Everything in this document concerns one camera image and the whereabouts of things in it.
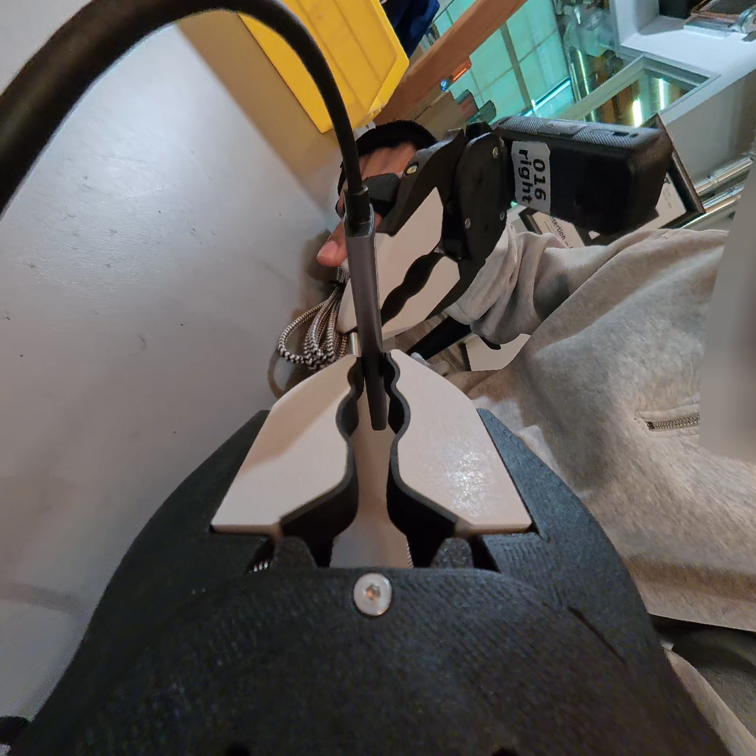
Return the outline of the wooden beam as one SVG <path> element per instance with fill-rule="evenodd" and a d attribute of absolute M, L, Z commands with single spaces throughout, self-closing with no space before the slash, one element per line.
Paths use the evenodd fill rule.
<path fill-rule="evenodd" d="M 505 24 L 524 1 L 475 1 L 448 32 L 413 63 L 387 105 L 374 117 L 376 125 L 410 117 L 419 104 L 465 64 L 469 55 Z"/>

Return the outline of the black framed marker sign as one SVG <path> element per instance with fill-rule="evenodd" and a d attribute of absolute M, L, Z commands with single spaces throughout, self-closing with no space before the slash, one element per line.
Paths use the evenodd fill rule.
<path fill-rule="evenodd" d="M 605 234 L 527 209 L 519 212 L 519 222 L 529 232 L 552 233 L 567 247 L 577 248 L 593 244 L 610 244 L 623 235 L 638 230 L 684 228 L 703 217 L 704 213 L 704 205 L 676 147 L 673 146 L 654 214 L 644 224 L 636 225 L 625 232 Z"/>

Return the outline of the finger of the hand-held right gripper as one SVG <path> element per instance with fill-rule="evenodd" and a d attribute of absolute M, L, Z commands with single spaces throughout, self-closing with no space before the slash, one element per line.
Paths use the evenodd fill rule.
<path fill-rule="evenodd" d="M 439 260 L 432 266 L 428 279 L 417 293 L 407 298 L 397 315 L 383 325 L 383 339 L 396 337 L 427 320 L 441 301 L 460 281 L 458 263 L 447 256 L 435 255 Z"/>
<path fill-rule="evenodd" d="M 376 275 L 383 325 L 428 279 L 443 255 L 440 249 L 443 203 L 433 189 L 395 234 L 376 232 Z"/>

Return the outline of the yellow plastic bin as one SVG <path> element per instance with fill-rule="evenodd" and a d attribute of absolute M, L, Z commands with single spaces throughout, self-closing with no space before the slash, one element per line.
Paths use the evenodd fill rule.
<path fill-rule="evenodd" d="M 353 128 L 387 105 L 409 66 L 378 1 L 283 1 L 311 33 L 333 73 Z M 241 14 L 242 22 L 321 134 L 333 130 L 315 83 L 279 35 Z"/>

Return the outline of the blue jacket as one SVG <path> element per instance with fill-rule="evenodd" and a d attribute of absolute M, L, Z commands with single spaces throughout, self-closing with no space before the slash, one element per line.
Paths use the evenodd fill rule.
<path fill-rule="evenodd" d="M 440 8 L 439 1 L 381 1 L 380 4 L 404 45 L 422 38 Z"/>

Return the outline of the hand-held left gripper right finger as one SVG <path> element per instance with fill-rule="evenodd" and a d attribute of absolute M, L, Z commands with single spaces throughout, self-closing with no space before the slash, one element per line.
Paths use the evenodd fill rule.
<path fill-rule="evenodd" d="M 532 518 L 473 402 L 430 367 L 386 355 L 386 504 L 413 564 L 431 564 L 450 537 L 528 531 Z"/>

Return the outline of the person's right hand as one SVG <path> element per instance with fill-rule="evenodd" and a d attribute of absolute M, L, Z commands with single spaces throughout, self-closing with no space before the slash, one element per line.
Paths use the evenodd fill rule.
<path fill-rule="evenodd" d="M 417 149 L 412 146 L 411 143 L 404 142 L 399 146 L 383 147 L 370 154 L 362 156 L 360 158 L 362 177 L 370 178 L 376 175 L 390 173 L 402 175 L 416 152 Z M 344 205 L 344 191 L 340 191 L 338 200 L 335 204 L 335 211 L 339 216 L 339 223 L 317 253 L 317 262 L 326 267 L 337 268 L 344 263 L 347 257 Z"/>

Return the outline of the person's grey hoodie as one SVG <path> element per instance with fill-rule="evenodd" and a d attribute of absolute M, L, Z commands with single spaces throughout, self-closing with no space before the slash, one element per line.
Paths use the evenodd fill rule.
<path fill-rule="evenodd" d="M 448 380 L 582 500 L 651 614 L 754 631 L 754 463 L 699 441 L 711 299 L 669 334 L 549 317 L 503 369 Z"/>

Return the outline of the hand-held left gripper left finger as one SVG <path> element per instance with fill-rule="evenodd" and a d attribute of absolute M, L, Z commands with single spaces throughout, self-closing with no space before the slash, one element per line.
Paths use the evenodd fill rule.
<path fill-rule="evenodd" d="M 317 564 L 358 511 L 352 434 L 361 367 L 352 354 L 279 399 L 213 516 L 214 531 L 297 537 Z"/>

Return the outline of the person's right forearm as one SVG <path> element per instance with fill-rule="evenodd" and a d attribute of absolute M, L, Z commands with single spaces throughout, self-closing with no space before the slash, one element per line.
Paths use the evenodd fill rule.
<path fill-rule="evenodd" d="M 493 345 L 553 329 L 577 333 L 607 316 L 669 334 L 705 308 L 729 232 L 640 230 L 607 245 L 562 246 L 553 234 L 504 232 L 446 314 Z"/>

